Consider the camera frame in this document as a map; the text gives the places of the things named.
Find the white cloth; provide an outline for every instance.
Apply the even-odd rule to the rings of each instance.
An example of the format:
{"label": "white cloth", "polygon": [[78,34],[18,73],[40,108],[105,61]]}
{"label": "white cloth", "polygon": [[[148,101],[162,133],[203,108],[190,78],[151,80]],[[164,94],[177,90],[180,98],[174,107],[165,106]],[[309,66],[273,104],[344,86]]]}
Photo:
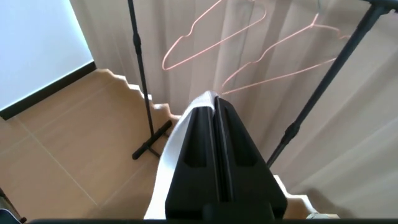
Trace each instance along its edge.
{"label": "white cloth", "polygon": [[154,193],[148,206],[144,219],[166,219],[165,201],[169,192],[170,184],[180,155],[182,143],[187,132],[191,112],[194,108],[208,106],[215,112],[214,99],[217,94],[213,91],[206,91],[194,99],[184,114],[175,125],[169,140],[167,141],[162,157],[160,157],[159,166],[156,173]]}

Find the curtain fold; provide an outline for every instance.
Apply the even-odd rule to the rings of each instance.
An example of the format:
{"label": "curtain fold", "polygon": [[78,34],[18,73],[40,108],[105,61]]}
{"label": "curtain fold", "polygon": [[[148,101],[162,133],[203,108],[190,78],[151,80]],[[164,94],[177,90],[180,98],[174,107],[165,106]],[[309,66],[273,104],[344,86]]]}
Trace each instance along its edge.
{"label": "curtain fold", "polygon": [[[316,0],[221,1],[170,54],[173,65],[266,18],[169,71],[172,44],[216,0],[134,0],[149,93],[181,114],[205,90],[221,93],[314,66],[338,55],[347,39],[312,28],[268,51],[221,89],[226,78],[278,40],[309,25]],[[350,35],[369,8],[360,0],[320,1],[317,24]],[[127,0],[71,0],[95,62],[141,84]],[[244,121],[264,159],[297,117],[331,63],[222,97]],[[271,170],[292,194],[341,217],[398,217],[398,17],[382,16],[359,44]]]}

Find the beige curtain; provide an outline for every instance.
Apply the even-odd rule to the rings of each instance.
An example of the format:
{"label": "beige curtain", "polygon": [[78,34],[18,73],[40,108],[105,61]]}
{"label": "beige curtain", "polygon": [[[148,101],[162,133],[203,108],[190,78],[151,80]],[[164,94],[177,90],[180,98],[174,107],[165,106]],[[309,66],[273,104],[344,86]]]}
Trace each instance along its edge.
{"label": "beige curtain", "polygon": [[[141,84],[127,0],[71,0],[100,68]],[[221,46],[165,72],[164,54],[216,0],[135,0],[147,84],[155,103],[181,114],[205,90],[221,91],[228,75],[257,60],[268,46],[311,23],[316,0],[225,0],[204,17],[167,65],[199,52],[258,20]],[[318,23],[352,34],[369,7],[360,0],[321,2]],[[311,29],[278,45],[224,90],[278,77],[336,57],[346,43],[336,33]],[[232,102],[267,159],[297,117],[330,63],[243,90]],[[398,217],[398,18],[382,16],[272,167],[292,194],[308,194],[315,207],[341,217]]]}

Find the white fabric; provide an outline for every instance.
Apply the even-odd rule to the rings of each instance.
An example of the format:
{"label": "white fabric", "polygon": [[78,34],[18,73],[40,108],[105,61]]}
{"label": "white fabric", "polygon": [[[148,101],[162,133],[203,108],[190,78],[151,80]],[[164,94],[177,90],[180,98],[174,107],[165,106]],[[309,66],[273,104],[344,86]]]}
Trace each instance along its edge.
{"label": "white fabric", "polygon": [[[71,2],[97,67],[141,84],[127,0]],[[316,0],[225,0],[176,46],[167,65],[258,20],[264,6],[267,17],[223,45],[163,71],[166,51],[215,2],[134,0],[149,93],[154,103],[168,103],[173,114],[181,114],[200,93],[219,90],[238,67],[307,26],[318,11]],[[370,6],[360,0],[320,2],[318,22],[338,27],[342,34],[352,34]],[[245,68],[226,90],[315,65],[337,56],[345,43],[335,32],[308,30]],[[329,66],[223,96],[235,107],[265,160]],[[307,194],[317,208],[321,195],[325,210],[343,214],[342,218],[398,217],[397,71],[398,15],[390,13],[368,32],[271,167],[290,193]]]}
{"label": "white fabric", "polygon": [[180,155],[182,143],[187,132],[191,113],[194,108],[208,106],[215,112],[214,98],[217,94],[206,91],[192,101],[184,114],[175,125],[169,140],[167,141],[156,173],[154,193],[150,200],[144,219],[166,219],[164,204],[172,183],[175,166]]}

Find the white wall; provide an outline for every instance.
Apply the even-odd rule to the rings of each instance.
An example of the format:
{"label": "white wall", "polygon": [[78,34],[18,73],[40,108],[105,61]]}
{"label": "white wall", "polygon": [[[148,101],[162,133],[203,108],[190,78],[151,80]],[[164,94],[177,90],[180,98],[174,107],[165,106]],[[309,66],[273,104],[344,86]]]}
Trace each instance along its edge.
{"label": "white wall", "polygon": [[0,1],[0,110],[92,61],[69,0]]}

